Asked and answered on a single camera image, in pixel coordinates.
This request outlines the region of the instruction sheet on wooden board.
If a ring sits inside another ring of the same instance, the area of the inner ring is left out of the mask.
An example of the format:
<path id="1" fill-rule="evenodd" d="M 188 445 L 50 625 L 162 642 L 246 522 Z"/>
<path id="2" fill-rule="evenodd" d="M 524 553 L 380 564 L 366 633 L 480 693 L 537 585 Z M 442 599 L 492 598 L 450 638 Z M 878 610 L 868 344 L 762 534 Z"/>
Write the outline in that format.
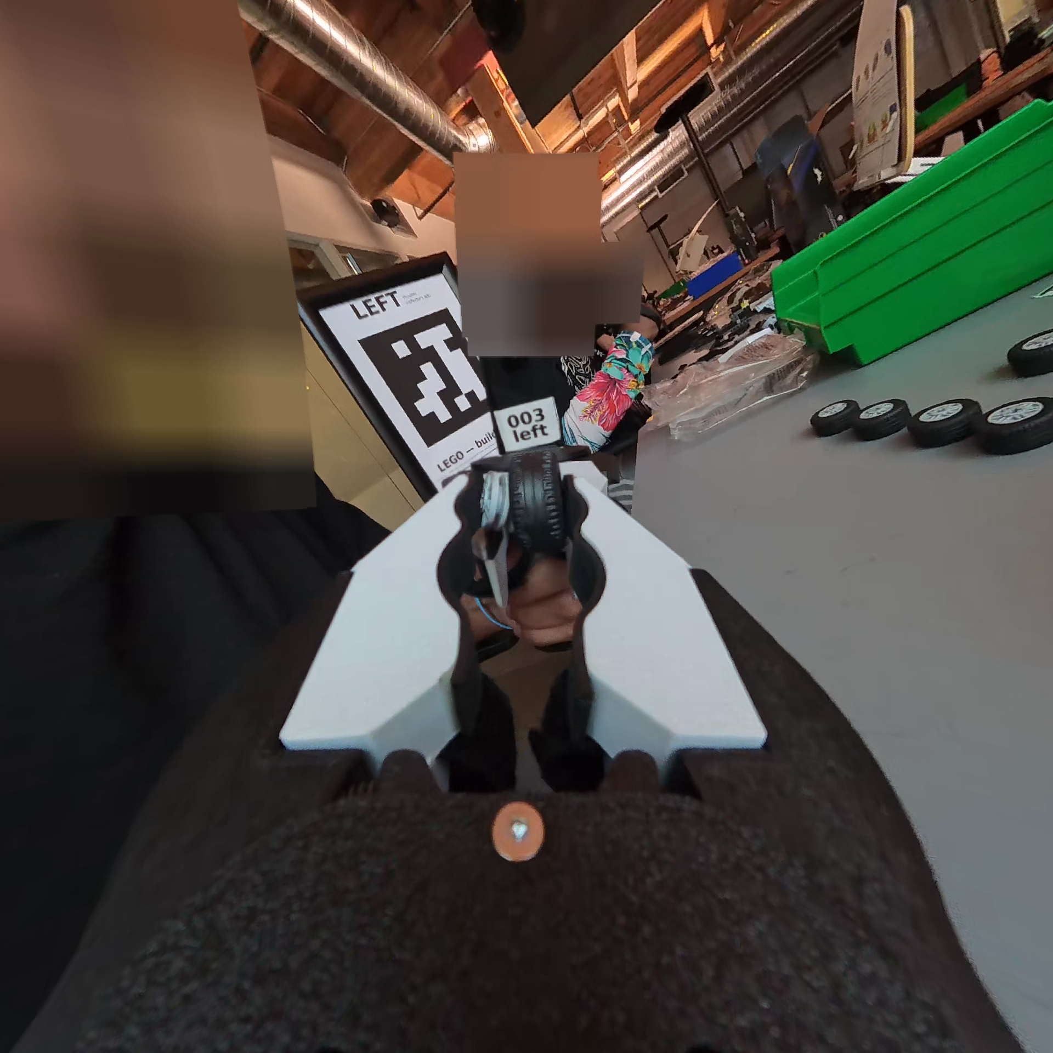
<path id="1" fill-rule="evenodd" d="M 852 76 L 855 190 L 902 177 L 910 167 L 914 103 L 912 9 L 905 2 L 865 1 Z"/>

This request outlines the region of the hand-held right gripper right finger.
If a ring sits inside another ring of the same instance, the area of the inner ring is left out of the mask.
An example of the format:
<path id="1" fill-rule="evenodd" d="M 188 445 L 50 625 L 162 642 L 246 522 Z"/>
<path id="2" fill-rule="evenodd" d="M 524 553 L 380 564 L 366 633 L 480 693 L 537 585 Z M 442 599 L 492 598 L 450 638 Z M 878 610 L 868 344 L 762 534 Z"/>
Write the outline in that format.
<path id="1" fill-rule="evenodd" d="M 565 472 L 574 628 L 572 741 L 637 751 L 665 775 L 684 751 L 755 751 L 768 731 L 694 570 L 576 465 Z"/>

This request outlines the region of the small blue crate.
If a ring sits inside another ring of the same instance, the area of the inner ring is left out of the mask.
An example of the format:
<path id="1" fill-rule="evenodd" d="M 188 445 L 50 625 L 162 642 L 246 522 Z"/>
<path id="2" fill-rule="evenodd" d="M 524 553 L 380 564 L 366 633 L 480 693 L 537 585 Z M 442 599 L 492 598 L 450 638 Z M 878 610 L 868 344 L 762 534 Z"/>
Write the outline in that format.
<path id="1" fill-rule="evenodd" d="M 737 251 L 730 251 L 712 260 L 687 283 L 686 292 L 692 299 L 704 297 L 743 270 L 743 259 Z"/>

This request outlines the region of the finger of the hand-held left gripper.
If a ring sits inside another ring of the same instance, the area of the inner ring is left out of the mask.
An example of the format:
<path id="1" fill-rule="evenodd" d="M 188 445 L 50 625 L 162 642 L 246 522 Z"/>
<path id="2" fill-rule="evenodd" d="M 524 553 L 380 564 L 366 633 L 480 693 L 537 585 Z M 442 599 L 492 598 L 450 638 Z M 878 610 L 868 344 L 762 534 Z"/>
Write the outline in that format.
<path id="1" fill-rule="evenodd" d="M 492 599 L 498 608 L 505 608 L 509 598 L 508 547 L 504 529 L 480 528 L 472 538 L 475 578 L 471 595 L 476 599 Z"/>

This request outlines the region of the silver ventilation duct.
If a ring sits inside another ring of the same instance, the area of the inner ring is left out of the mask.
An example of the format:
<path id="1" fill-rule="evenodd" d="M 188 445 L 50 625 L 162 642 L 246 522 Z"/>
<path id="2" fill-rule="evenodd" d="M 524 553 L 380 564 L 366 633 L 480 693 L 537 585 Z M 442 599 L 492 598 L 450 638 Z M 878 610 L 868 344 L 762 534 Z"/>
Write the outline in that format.
<path id="1" fill-rule="evenodd" d="M 693 127 L 720 188 L 730 188 L 734 182 L 743 177 L 751 160 L 741 160 L 730 139 L 719 139 L 713 135 L 704 136 L 700 122 L 693 123 Z M 601 226 L 617 229 L 624 223 L 625 215 L 630 217 L 636 215 L 638 205 L 658 193 L 661 184 L 673 178 L 682 178 L 684 174 L 698 166 L 696 151 L 691 145 L 686 130 L 678 125 L 659 141 L 655 150 L 650 151 L 639 163 L 627 171 L 625 177 L 603 191 L 600 207 Z"/>
<path id="2" fill-rule="evenodd" d="M 254 29 L 396 126 L 410 140 L 453 165 L 459 152 L 496 152 L 497 141 L 477 119 L 456 125 L 428 94 L 324 1 L 239 1 Z"/>

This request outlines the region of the black ceiling panel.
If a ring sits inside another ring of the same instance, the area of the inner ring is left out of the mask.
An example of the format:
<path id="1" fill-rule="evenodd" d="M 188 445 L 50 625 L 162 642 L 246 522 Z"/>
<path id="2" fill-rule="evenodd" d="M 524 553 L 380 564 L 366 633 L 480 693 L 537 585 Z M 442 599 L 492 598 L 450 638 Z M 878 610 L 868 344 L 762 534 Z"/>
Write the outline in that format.
<path id="1" fill-rule="evenodd" d="M 533 125 L 658 1 L 473 1 L 476 21 Z"/>

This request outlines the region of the black round-top stand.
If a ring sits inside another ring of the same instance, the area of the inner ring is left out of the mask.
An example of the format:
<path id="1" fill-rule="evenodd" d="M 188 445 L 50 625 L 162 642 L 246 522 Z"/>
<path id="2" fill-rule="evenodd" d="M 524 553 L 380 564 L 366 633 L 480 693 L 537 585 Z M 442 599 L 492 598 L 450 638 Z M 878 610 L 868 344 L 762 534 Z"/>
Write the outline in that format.
<path id="1" fill-rule="evenodd" d="M 698 167 L 701 170 L 701 175 L 703 175 L 706 187 L 710 191 L 714 203 L 719 206 L 719 210 L 723 216 L 727 233 L 730 237 L 731 244 L 737 251 L 742 251 L 739 236 L 736 234 L 734 229 L 734 223 L 732 220 L 732 208 L 727 199 L 724 191 L 720 188 L 716 176 L 713 172 L 712 165 L 706 158 L 704 150 L 701 147 L 701 143 L 697 132 L 693 127 L 692 123 L 692 113 L 698 110 L 708 98 L 714 95 L 716 91 L 712 76 L 706 72 L 701 77 L 699 77 L 694 83 L 684 90 L 676 99 L 671 101 L 665 110 L 661 113 L 657 119 L 653 132 L 657 138 L 665 138 L 674 125 L 680 125 L 684 131 L 684 135 L 689 141 L 693 155 L 697 161 Z"/>

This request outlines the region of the clear plastic bags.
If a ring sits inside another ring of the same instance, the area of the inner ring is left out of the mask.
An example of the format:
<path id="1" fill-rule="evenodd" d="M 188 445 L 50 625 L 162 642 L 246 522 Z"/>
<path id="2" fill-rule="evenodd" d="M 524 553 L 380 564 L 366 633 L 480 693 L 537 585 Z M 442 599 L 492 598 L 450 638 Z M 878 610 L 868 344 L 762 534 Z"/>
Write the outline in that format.
<path id="1" fill-rule="evenodd" d="M 667 429 L 687 440 L 723 428 L 806 388 L 818 362 L 816 350 L 797 335 L 763 329 L 650 384 L 643 396 L 650 417 L 640 433 Z"/>

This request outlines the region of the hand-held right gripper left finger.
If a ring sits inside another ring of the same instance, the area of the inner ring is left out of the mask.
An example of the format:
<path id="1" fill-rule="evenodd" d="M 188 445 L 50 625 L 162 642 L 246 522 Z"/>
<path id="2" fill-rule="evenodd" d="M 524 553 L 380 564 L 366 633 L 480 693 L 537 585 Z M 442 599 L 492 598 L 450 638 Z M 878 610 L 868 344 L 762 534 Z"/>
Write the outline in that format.
<path id="1" fill-rule="evenodd" d="M 418 754 L 448 789 L 494 791 L 494 723 L 461 597 L 482 476 L 456 476 L 349 574 L 280 730 L 290 752 Z"/>

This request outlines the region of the black framed marker sign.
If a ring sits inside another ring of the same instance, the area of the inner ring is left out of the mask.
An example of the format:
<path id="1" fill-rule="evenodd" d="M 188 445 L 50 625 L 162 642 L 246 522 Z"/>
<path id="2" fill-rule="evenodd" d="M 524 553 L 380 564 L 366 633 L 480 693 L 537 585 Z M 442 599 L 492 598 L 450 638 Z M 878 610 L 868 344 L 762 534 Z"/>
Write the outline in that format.
<path id="1" fill-rule="evenodd" d="M 496 452 L 446 253 L 302 289 L 297 300 L 304 327 L 424 501 Z"/>

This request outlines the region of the green plastic storage bin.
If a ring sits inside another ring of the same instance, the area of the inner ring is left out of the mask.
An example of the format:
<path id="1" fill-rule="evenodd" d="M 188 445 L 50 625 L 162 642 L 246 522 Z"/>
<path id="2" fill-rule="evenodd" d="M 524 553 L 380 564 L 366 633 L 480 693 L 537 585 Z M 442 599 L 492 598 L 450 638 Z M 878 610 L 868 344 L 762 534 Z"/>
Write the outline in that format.
<path id="1" fill-rule="evenodd" d="M 1051 272 L 1052 106 L 1034 101 L 795 257 L 806 270 L 912 275 L 963 257 L 1018 285 Z"/>
<path id="2" fill-rule="evenodd" d="M 868 365 L 1046 277 L 1051 216 L 1051 190 L 1037 185 L 928 196 L 776 269 L 776 316 L 812 347 Z"/>

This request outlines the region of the person's left hand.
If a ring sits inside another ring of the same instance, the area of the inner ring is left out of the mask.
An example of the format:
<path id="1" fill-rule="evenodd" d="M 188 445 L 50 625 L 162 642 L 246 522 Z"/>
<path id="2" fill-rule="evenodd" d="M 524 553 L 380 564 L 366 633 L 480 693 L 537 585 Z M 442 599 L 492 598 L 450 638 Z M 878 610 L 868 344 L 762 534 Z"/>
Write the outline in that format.
<path id="1" fill-rule="evenodd" d="M 506 613 L 516 635 L 536 649 L 569 645 L 582 605 L 571 587 L 567 562 L 535 563 L 509 594 Z"/>

